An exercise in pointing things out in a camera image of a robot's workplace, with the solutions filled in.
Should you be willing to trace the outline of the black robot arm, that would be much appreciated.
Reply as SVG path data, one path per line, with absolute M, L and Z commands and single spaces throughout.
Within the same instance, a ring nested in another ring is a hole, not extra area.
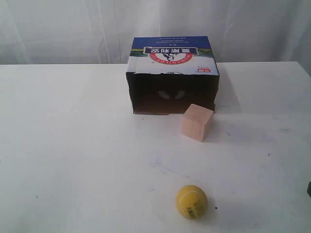
M 311 197 L 311 182 L 309 182 L 308 184 L 307 194 L 309 195 L 309 197 Z

